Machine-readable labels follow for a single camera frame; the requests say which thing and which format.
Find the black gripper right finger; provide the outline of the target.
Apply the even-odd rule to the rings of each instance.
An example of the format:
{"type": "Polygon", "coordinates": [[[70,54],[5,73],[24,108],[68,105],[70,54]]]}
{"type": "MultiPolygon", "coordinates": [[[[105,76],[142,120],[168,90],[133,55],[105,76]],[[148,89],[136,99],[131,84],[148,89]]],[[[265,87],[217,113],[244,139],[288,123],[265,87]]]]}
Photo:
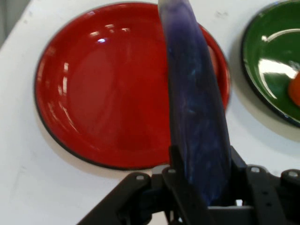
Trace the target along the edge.
{"type": "Polygon", "coordinates": [[[279,177],[258,165],[247,165],[231,147],[230,188],[234,200],[232,225],[298,225],[300,223],[300,172],[286,170],[279,177]]]}

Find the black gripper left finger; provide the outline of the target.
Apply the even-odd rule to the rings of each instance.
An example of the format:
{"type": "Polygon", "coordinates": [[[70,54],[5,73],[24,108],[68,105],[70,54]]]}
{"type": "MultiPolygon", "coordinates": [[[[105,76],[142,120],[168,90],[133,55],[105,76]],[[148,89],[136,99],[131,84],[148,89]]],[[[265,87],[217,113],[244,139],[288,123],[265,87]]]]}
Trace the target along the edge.
{"type": "Polygon", "coordinates": [[[184,177],[178,147],[169,148],[170,167],[149,176],[126,176],[83,219],[81,225],[147,225],[152,215],[164,212],[170,225],[216,224],[202,198],[184,177]]]}

